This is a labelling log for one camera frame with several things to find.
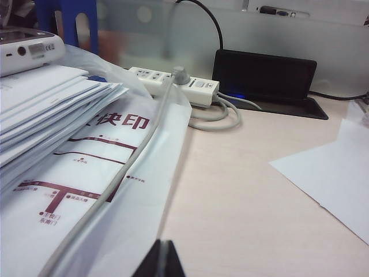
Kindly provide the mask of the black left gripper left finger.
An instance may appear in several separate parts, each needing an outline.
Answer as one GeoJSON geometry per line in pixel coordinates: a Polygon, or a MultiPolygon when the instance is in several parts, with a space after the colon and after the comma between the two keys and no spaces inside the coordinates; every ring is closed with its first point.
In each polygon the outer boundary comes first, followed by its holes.
{"type": "Polygon", "coordinates": [[[141,261],[141,264],[133,273],[133,277],[156,276],[159,263],[160,247],[161,241],[159,239],[155,240],[149,252],[146,254],[144,259],[141,261]]]}

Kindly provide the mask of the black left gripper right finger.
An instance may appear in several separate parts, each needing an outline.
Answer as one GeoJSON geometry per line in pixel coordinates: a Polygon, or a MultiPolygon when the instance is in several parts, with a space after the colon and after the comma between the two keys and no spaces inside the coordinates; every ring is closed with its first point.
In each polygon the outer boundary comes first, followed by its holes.
{"type": "Polygon", "coordinates": [[[172,241],[164,242],[164,276],[185,277],[180,258],[172,241]]]}

